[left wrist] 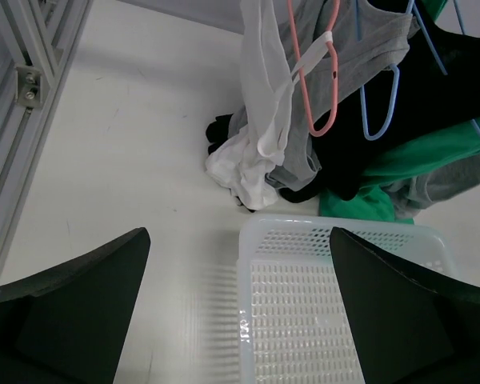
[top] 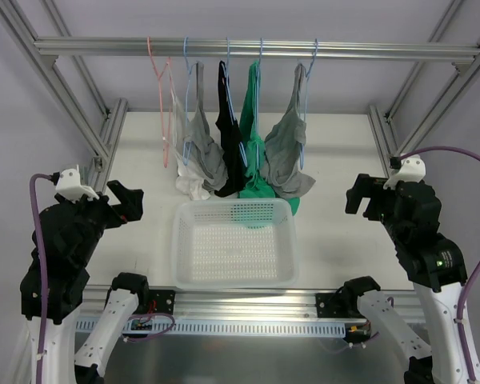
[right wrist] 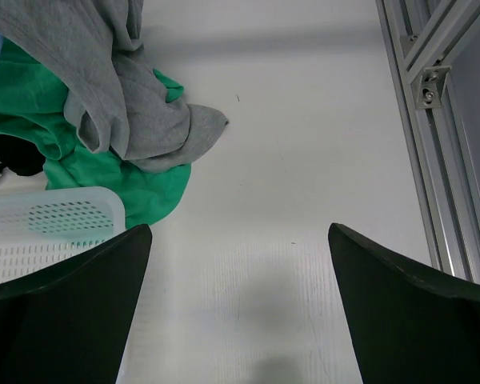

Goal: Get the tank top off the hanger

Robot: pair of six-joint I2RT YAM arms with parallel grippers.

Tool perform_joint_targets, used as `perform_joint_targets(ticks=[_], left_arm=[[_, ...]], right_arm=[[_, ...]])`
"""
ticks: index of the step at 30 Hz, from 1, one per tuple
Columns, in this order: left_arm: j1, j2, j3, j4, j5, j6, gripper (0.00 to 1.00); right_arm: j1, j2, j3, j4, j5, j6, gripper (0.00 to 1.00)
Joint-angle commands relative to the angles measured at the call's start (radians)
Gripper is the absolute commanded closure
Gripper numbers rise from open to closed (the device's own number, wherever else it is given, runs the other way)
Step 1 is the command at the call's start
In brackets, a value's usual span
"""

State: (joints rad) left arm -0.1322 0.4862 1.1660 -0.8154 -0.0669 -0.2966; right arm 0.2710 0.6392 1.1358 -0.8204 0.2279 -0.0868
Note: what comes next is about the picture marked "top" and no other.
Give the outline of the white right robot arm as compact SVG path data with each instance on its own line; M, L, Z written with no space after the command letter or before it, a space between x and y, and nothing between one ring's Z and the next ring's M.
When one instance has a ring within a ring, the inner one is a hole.
M399 181L359 174L346 192L347 214L368 204L363 217L379 222L413 285L428 336L423 340L392 307L376 281L351 279L339 291L342 310L363 317L403 365L406 383L480 383L466 294L470 276L457 244L440 233L442 204L423 181Z

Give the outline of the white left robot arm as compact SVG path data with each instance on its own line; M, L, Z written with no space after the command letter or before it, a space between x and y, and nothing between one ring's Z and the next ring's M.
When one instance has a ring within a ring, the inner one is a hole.
M21 311L32 346L35 383L103 383L106 366L130 316L150 304L146 276L121 272L108 290L98 324L80 350L74 348L86 268L106 230L143 216L144 192L117 180L108 189L118 199L84 194L71 201L56 194L56 204L34 213L32 263L21 281Z

